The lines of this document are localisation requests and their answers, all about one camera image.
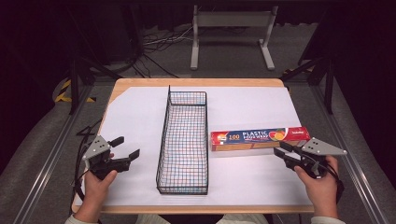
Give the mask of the white paper sheet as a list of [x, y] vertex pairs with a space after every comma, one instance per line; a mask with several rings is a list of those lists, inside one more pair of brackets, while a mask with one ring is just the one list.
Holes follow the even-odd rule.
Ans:
[[[205, 87], [209, 131], [289, 128], [300, 124], [288, 91], [270, 87]], [[134, 87], [108, 105], [99, 134], [123, 158], [140, 156], [118, 174], [108, 206], [308, 205], [304, 184], [272, 149], [210, 152], [206, 195], [162, 195], [156, 188], [157, 164], [168, 89]]]

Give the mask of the black metal stand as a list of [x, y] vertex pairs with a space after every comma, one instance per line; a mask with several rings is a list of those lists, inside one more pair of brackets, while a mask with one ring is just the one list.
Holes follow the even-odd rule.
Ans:
[[71, 99], [72, 105], [70, 109], [70, 115], [73, 115], [81, 102], [78, 90], [78, 81], [81, 80], [84, 85], [91, 86], [94, 81], [94, 75], [91, 68], [95, 68], [102, 74], [111, 77], [115, 80], [120, 79], [120, 75], [115, 72], [110, 71], [105, 68], [103, 65], [99, 63], [95, 63], [94, 61], [82, 57], [75, 48], [70, 48], [68, 50], [70, 54], [69, 62], [70, 62], [70, 79], [71, 79]]
[[320, 57], [310, 60], [297, 68], [290, 70], [284, 74], [280, 80], [283, 82], [300, 75], [308, 68], [312, 68], [312, 72], [307, 78], [307, 83], [311, 86], [317, 86], [325, 77], [324, 105], [329, 114], [332, 114], [332, 89], [333, 89], [333, 63], [329, 57]]

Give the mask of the person's right hand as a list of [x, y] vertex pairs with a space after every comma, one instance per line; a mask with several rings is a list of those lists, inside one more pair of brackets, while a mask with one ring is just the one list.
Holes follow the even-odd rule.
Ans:
[[319, 208], [330, 209], [336, 206], [337, 184], [332, 175], [314, 179], [300, 166], [295, 166], [294, 171], [304, 183], [307, 196], [316, 210]]

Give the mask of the yellow black hazard tape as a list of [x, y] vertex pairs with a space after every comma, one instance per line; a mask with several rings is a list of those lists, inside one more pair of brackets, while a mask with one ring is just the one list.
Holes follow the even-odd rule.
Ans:
[[67, 103], [71, 103], [72, 102], [72, 98], [71, 97], [67, 97], [66, 96], [66, 92], [67, 89], [71, 86], [71, 79], [67, 78], [64, 82], [64, 84], [62, 85], [58, 95], [55, 97], [54, 101], [56, 103], [58, 102], [67, 102]]

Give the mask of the red plastic wrap box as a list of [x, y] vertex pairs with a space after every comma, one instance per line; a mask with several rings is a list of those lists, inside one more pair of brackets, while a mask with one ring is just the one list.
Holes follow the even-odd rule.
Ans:
[[212, 151], [278, 147], [280, 142], [296, 146], [311, 139], [305, 127], [218, 131], [210, 134]]

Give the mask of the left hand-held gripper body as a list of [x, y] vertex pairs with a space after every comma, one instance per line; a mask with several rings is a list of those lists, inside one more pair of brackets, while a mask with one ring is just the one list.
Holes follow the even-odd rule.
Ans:
[[128, 171], [130, 168], [131, 161], [129, 158], [110, 158], [111, 148], [103, 136], [97, 135], [82, 157], [87, 168], [101, 180], [111, 171], [121, 173]]

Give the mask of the person's left hand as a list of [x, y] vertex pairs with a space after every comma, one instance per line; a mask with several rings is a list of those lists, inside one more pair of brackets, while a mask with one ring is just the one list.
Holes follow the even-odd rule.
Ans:
[[116, 179], [118, 172], [111, 171], [103, 180], [95, 176], [91, 171], [85, 174], [85, 197], [84, 203], [102, 204], [108, 194], [110, 185]]

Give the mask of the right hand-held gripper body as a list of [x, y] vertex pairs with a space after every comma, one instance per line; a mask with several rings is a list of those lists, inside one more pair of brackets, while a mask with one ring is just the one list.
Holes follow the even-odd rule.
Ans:
[[300, 166], [309, 176], [318, 179], [322, 178], [327, 173], [337, 177], [335, 171], [328, 165], [326, 157], [328, 155], [345, 156], [347, 151], [313, 137], [303, 145], [293, 146], [293, 151], [291, 153], [297, 154], [299, 159], [285, 154], [283, 161], [288, 168], [293, 170], [295, 166]]

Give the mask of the aluminium floor rail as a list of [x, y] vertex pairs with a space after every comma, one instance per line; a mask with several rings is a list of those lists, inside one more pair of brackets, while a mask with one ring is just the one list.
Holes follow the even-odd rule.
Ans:
[[326, 105], [324, 104], [324, 95], [318, 86], [312, 86], [311, 91], [315, 96], [322, 113], [324, 114], [328, 124], [331, 127], [333, 136], [337, 145], [347, 151], [347, 154], [342, 158], [344, 165], [351, 177], [355, 189], [360, 195], [361, 201], [373, 224], [389, 224], [383, 211], [375, 198], [375, 194], [367, 180], [366, 175], [361, 169], [358, 161], [353, 153], [349, 150], [345, 138], [342, 136], [341, 129], [333, 115], [330, 115]]
[[12, 224], [27, 224], [29, 218], [33, 214], [35, 207], [45, 189], [47, 186], [50, 177], [53, 173], [53, 170], [61, 157], [61, 154], [64, 151], [64, 145], [66, 142], [67, 137], [69, 136], [76, 120], [77, 117], [86, 101], [86, 99], [89, 97], [89, 94], [92, 91], [92, 86], [84, 86], [81, 88], [81, 93], [78, 96], [79, 104], [77, 105], [77, 108], [74, 110], [72, 115], [68, 115], [66, 117], [66, 121], [64, 123], [64, 126], [62, 127], [53, 147], [51, 148], [51, 151], [43, 164], [41, 170], [39, 171], [35, 183], [30, 189], [30, 192], [28, 196], [26, 197], [23, 205], [21, 206], [21, 209], [19, 213], [16, 215], [14, 218]]

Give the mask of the white metal stand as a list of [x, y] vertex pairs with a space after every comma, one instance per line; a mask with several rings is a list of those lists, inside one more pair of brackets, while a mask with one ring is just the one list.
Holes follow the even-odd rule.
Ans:
[[192, 18], [193, 40], [191, 70], [198, 69], [200, 27], [263, 27], [264, 37], [258, 41], [267, 69], [273, 71], [275, 64], [268, 49], [269, 39], [275, 24], [278, 6], [264, 11], [201, 11], [194, 6]]

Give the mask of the black wire basket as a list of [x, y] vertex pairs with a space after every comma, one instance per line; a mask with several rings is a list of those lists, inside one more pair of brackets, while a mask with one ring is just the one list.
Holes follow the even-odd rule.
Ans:
[[206, 92], [168, 87], [157, 190], [161, 194], [206, 195], [208, 172]]

